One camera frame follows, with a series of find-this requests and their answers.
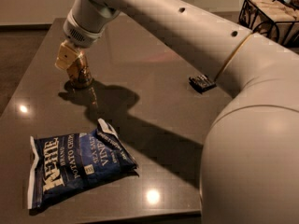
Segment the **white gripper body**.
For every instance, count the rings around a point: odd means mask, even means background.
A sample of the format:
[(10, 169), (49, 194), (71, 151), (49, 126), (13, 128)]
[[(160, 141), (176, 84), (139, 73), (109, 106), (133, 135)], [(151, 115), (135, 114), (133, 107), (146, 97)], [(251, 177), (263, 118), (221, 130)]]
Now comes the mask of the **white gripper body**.
[(80, 48), (89, 48), (99, 37), (102, 36), (103, 31), (99, 33), (89, 32), (80, 27), (75, 21), (72, 12), (69, 12), (64, 22), (65, 38)]

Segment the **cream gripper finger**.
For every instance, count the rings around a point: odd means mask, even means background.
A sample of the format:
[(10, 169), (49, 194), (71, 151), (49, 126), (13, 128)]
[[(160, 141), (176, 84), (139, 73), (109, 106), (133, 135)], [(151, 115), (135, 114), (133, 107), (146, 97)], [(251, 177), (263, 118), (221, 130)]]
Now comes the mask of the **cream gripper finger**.
[(67, 40), (61, 43), (55, 66), (66, 70), (79, 56), (80, 51), (75, 45)]

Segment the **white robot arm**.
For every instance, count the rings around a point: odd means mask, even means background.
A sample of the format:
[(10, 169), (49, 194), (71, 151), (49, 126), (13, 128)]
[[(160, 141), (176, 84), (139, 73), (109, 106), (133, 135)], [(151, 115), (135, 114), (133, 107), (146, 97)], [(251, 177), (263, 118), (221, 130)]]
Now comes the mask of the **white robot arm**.
[(299, 224), (299, 56), (181, 0), (76, 0), (65, 36), (87, 48), (121, 12), (233, 98), (202, 152), (202, 223)]

